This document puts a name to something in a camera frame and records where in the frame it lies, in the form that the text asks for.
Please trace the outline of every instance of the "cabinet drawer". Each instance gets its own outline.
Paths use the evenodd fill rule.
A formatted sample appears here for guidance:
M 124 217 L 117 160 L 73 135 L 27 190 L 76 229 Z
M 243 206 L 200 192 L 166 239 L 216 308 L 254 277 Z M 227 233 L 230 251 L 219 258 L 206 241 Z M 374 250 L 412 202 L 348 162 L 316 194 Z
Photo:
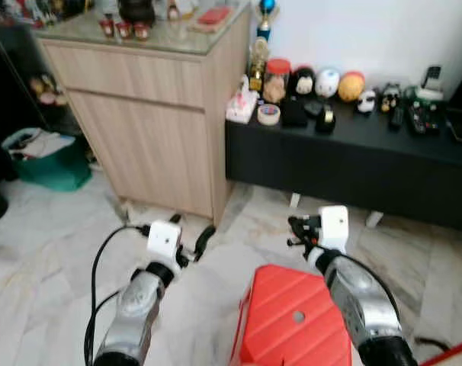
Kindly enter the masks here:
M 69 98 L 119 196 L 212 217 L 203 114 L 78 91 Z
M 202 70 L 197 60 L 122 53 L 120 47 L 92 50 L 46 44 L 45 49 L 68 89 L 204 106 Z

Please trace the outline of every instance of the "glass countertop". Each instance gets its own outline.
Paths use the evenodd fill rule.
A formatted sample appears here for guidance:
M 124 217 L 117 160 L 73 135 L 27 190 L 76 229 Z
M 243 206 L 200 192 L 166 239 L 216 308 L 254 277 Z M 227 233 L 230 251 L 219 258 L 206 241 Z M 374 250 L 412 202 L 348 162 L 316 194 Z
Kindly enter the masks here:
M 52 27 L 36 30 L 39 38 L 54 40 L 71 40 L 75 42 L 99 43 L 111 46 L 136 47 L 148 50 L 161 50 L 167 52 L 191 53 L 206 55 L 214 44 L 226 33 L 238 16 L 247 9 L 249 0 L 237 0 L 233 13 L 226 19 L 226 23 L 212 34 L 203 34 L 189 30 L 189 25 L 201 16 L 207 9 L 200 9 L 191 20 L 187 21 L 159 21 L 157 20 L 149 30 L 147 40 L 121 40 L 118 36 L 106 38 L 99 26 L 103 18 L 97 10 L 78 15 L 74 18 L 58 23 Z

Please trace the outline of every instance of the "red stool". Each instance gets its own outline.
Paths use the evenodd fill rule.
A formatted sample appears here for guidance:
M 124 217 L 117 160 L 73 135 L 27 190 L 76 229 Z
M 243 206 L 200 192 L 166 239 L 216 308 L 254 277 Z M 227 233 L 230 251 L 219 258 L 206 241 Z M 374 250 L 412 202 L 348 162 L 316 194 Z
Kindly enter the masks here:
M 240 305 L 229 366 L 350 366 L 351 344 L 322 277 L 266 265 Z

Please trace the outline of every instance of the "trophy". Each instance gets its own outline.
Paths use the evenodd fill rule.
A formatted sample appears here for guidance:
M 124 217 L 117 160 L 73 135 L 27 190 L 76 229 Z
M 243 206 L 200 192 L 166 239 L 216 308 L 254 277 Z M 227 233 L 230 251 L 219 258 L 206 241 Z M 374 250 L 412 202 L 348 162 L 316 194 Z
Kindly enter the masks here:
M 264 37 L 266 40 L 270 37 L 271 22 L 277 17 L 280 11 L 275 0 L 260 0 L 255 7 L 255 16 L 258 19 L 258 37 Z

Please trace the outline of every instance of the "green storage box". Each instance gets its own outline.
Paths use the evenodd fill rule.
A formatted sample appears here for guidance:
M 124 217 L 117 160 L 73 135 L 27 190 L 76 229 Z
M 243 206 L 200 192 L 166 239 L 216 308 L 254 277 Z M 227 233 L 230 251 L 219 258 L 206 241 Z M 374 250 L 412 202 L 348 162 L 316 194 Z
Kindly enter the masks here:
M 23 134 L 33 133 L 34 129 L 23 129 L 10 135 L 2 148 L 8 150 L 13 141 Z M 23 181 L 36 183 L 54 191 L 74 191 L 91 177 L 79 140 L 62 149 L 38 159 L 12 160 L 14 169 Z

